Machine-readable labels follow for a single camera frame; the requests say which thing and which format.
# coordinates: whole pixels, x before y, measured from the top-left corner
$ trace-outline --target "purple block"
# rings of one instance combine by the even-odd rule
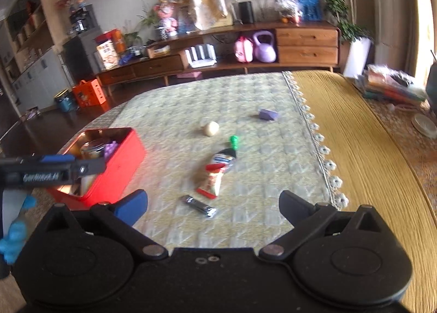
[[[275,111],[269,111],[264,109],[259,111],[259,118],[266,121],[276,121],[278,117],[279,113]]]

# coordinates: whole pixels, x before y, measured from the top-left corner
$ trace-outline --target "purple kettlebell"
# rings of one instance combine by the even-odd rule
[[[258,36],[270,36],[271,42],[260,43],[258,40]],[[276,60],[276,52],[273,47],[274,36],[273,33],[269,31],[259,31],[253,35],[253,42],[255,43],[255,58],[263,63],[273,63]]]

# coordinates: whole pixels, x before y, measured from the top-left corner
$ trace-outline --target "tall white vase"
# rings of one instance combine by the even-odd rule
[[[350,44],[344,76],[355,77],[363,73],[371,45],[372,41],[368,38],[357,39]]]

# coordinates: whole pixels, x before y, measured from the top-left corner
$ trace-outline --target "kettlebell handle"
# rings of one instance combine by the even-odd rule
[[[258,40],[258,36],[270,36],[271,40],[270,40],[270,45],[273,46],[273,41],[274,41],[274,36],[273,33],[269,32],[269,31],[258,31],[255,32],[253,34],[253,41],[255,42],[256,45],[260,45],[261,43]]]

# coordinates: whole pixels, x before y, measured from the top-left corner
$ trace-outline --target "pink backpack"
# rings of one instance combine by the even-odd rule
[[[241,36],[234,46],[235,57],[240,63],[250,63],[253,60],[253,43],[249,38]]]

